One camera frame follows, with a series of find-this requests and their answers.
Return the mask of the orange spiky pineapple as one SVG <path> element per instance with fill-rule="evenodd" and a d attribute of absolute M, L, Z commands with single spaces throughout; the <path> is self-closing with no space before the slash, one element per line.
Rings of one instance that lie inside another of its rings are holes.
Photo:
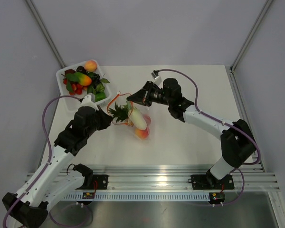
<path fill-rule="evenodd" d="M 107 111 L 112 116 L 114 125 L 132 126 L 133 124 L 129 120 L 129 115 L 132 109 L 133 106 L 130 103 L 125 105 L 118 105 L 115 103 L 114 107 L 108 107 Z"/>

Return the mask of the red bell pepper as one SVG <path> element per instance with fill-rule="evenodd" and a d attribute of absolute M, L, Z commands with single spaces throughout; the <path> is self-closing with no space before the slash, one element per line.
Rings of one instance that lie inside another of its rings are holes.
<path fill-rule="evenodd" d="M 151 124 L 151 118 L 150 118 L 150 116 L 147 115 L 147 114 L 144 114 L 144 115 L 143 115 L 143 118 L 144 118 L 144 120 L 145 120 L 147 126 L 149 126 L 149 125 Z"/>

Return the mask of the clear zip bag orange zipper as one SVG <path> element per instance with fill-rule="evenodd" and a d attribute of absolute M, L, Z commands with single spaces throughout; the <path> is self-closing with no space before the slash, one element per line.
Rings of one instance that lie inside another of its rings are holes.
<path fill-rule="evenodd" d="M 125 126 L 140 140 L 146 140 L 150 136 L 152 119 L 148 109 L 128 101 L 130 93 L 118 92 L 107 105 L 107 112 L 113 118 L 113 124 Z"/>

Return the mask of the peach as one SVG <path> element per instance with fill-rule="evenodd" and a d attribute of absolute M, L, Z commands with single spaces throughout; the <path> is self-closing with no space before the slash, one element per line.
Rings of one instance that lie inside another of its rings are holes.
<path fill-rule="evenodd" d="M 88 72 L 94 72 L 97 70 L 97 62 L 94 60 L 88 60 L 85 62 L 84 69 Z"/>
<path fill-rule="evenodd" d="M 146 128 L 145 130 L 140 130 L 140 129 L 136 128 L 134 133 L 141 140 L 145 140 L 149 137 L 149 129 L 148 128 Z"/>

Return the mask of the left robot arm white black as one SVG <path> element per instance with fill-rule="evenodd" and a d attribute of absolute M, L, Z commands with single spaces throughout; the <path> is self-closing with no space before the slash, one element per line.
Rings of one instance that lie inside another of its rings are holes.
<path fill-rule="evenodd" d="M 111 125 L 113 118 L 100 107 L 82 106 L 66 128 L 58 135 L 54 146 L 49 148 L 49 158 L 16 193 L 6 193 L 2 202 L 7 210 L 3 220 L 6 227 L 8 217 L 28 228 L 39 228 L 52 208 L 69 192 L 93 184 L 93 171 L 78 164 L 69 175 L 56 184 L 53 181 L 87 144 L 89 137 L 96 131 Z"/>

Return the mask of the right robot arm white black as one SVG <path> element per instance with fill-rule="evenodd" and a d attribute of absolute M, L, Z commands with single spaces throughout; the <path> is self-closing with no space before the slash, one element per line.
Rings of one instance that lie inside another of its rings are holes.
<path fill-rule="evenodd" d="M 252 132 L 244 120 L 231 122 L 204 113 L 195 102 L 182 95 L 181 86 L 174 78 L 164 80 L 162 88 L 148 81 L 127 100 L 147 107 L 152 103 L 167 105 L 173 118 L 197 126 L 220 140 L 221 158 L 203 175 L 200 182 L 207 189 L 217 189 L 227 175 L 243 165 L 257 150 Z"/>

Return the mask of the green lime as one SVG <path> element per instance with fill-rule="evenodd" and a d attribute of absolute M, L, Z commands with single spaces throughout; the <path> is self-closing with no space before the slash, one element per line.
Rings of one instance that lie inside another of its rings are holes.
<path fill-rule="evenodd" d="M 96 93 L 95 94 L 95 102 L 101 101 L 106 99 L 106 94 L 105 92 L 101 92 L 101 93 Z"/>

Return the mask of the red strawberries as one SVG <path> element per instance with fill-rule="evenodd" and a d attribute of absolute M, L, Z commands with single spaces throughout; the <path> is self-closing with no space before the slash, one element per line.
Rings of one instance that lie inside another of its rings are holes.
<path fill-rule="evenodd" d="M 65 78 L 65 74 L 73 74 L 75 72 L 76 71 L 72 69 L 66 70 L 63 74 L 63 83 L 66 85 L 66 89 L 70 95 L 81 95 L 84 90 L 87 90 L 88 86 L 82 86 L 77 82 L 70 82 Z"/>

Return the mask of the green orange mango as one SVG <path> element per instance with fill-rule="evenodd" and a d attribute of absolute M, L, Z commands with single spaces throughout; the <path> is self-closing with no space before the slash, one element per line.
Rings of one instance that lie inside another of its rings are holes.
<path fill-rule="evenodd" d="M 92 83 L 92 79 L 80 72 L 75 72 L 74 74 L 75 82 L 79 83 L 82 86 L 89 86 Z"/>

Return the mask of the dark grape bunch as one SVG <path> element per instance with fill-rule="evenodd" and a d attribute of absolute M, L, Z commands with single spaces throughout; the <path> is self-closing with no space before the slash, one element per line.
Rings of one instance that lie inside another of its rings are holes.
<path fill-rule="evenodd" d="M 92 79 L 92 86 L 97 86 L 101 82 L 99 74 L 89 72 L 87 75 Z"/>

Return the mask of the large green leaf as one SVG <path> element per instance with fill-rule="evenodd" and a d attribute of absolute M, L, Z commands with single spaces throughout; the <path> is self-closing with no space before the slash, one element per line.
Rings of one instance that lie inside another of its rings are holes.
<path fill-rule="evenodd" d="M 78 77 L 75 74 L 65 74 L 65 78 L 70 82 L 78 81 Z"/>

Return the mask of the dark plum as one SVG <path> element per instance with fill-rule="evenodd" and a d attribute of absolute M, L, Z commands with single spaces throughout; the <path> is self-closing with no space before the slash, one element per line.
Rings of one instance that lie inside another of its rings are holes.
<path fill-rule="evenodd" d="M 82 73 L 82 74 L 86 74 L 87 71 L 83 66 L 78 66 L 76 69 L 76 72 Z"/>

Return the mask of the peach at basket back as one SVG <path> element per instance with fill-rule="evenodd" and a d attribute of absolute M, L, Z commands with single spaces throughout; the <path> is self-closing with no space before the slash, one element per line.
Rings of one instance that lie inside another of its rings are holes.
<path fill-rule="evenodd" d="M 84 69 L 88 72 L 94 72 L 97 70 L 97 62 L 94 60 L 88 60 L 85 62 Z"/>

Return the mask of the left controller board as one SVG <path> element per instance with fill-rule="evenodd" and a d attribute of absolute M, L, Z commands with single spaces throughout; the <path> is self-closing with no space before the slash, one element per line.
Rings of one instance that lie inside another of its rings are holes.
<path fill-rule="evenodd" d="M 94 192 L 83 192 L 82 199 L 93 200 L 95 198 Z"/>

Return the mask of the controller board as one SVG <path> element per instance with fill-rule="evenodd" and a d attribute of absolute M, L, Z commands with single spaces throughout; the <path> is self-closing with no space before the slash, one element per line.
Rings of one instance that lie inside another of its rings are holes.
<path fill-rule="evenodd" d="M 225 201 L 224 192 L 212 192 L 209 193 L 209 204 L 211 205 L 223 205 Z"/>
<path fill-rule="evenodd" d="M 95 198 L 94 192 L 83 192 L 82 199 L 93 200 Z"/>

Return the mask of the right controller board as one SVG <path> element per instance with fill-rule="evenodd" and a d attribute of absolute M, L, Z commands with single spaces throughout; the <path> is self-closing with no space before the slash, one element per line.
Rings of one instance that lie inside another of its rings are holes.
<path fill-rule="evenodd" d="M 209 193 L 209 204 L 211 205 L 223 205 L 225 201 L 224 192 L 212 192 Z"/>

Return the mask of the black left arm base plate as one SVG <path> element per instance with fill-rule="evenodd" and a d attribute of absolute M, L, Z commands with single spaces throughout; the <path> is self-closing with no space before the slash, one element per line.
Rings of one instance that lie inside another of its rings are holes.
<path fill-rule="evenodd" d="M 77 190 L 106 190 L 108 186 L 108 175 L 96 174 L 92 178 L 84 180 L 84 184 Z"/>

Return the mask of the left corner aluminium post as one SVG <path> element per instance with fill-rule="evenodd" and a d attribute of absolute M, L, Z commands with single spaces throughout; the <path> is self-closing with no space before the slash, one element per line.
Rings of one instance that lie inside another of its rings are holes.
<path fill-rule="evenodd" d="M 66 67 L 66 64 L 60 54 L 60 52 L 58 51 L 35 3 L 32 0 L 24 0 L 24 3 L 26 4 L 28 10 L 30 11 L 32 17 L 34 18 L 35 22 L 37 23 L 37 26 L 39 27 L 44 39 L 46 40 L 49 48 L 51 49 L 51 52 L 53 53 L 56 61 L 58 62 L 58 64 L 60 65 L 61 68 Z"/>

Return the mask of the corner aluminium post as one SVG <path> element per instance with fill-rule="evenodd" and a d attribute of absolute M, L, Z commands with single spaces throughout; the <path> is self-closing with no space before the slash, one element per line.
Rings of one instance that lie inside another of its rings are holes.
<path fill-rule="evenodd" d="M 44 39 L 46 40 L 49 48 L 51 49 L 51 52 L 53 53 L 56 61 L 58 62 L 58 64 L 60 65 L 61 68 L 66 67 L 66 64 L 60 54 L 60 52 L 58 51 L 35 3 L 32 0 L 24 0 L 24 3 L 26 4 L 28 10 L 30 11 L 32 17 L 34 18 L 35 22 L 37 23 L 37 26 L 39 27 Z"/>
<path fill-rule="evenodd" d="M 230 66 L 230 71 L 232 73 L 235 72 L 236 68 L 239 66 L 241 60 L 245 56 L 246 52 L 248 51 L 251 43 L 253 42 L 254 38 L 257 35 L 257 32 L 261 28 L 267 14 L 271 10 L 275 0 L 266 0 L 263 7 L 261 8 L 257 18 L 255 19 L 250 31 L 248 32 L 240 50 L 238 51 L 233 63 Z"/>

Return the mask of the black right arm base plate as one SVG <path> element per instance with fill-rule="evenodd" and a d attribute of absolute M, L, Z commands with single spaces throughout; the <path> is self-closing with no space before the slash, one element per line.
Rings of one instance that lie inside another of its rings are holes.
<path fill-rule="evenodd" d="M 190 176 L 189 183 L 194 190 L 233 190 L 235 188 L 233 178 L 230 174 L 223 179 L 217 180 L 206 174 L 194 174 Z"/>

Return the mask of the aluminium rail at table edge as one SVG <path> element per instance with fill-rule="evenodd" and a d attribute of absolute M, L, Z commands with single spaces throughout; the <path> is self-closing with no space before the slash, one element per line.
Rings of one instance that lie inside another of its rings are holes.
<path fill-rule="evenodd" d="M 204 174 L 207 165 L 106 166 L 89 165 L 95 174 L 108 175 L 108 192 L 186 192 L 192 191 L 188 179 Z M 260 164 L 243 165 L 241 173 L 232 173 L 235 191 L 242 186 L 246 192 L 279 192 L 274 173 L 266 172 Z"/>

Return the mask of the right corner aluminium post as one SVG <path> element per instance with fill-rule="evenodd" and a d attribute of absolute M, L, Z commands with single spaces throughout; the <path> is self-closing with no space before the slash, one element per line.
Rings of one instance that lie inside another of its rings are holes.
<path fill-rule="evenodd" d="M 246 52 L 248 51 L 251 43 L 253 42 L 254 38 L 257 35 L 257 32 L 261 28 L 267 14 L 271 10 L 275 0 L 266 0 L 263 7 L 261 8 L 257 18 L 255 19 L 250 31 L 248 32 L 240 50 L 238 51 L 233 63 L 230 66 L 230 71 L 232 73 L 235 72 L 236 68 L 239 66 L 241 60 L 245 56 Z"/>

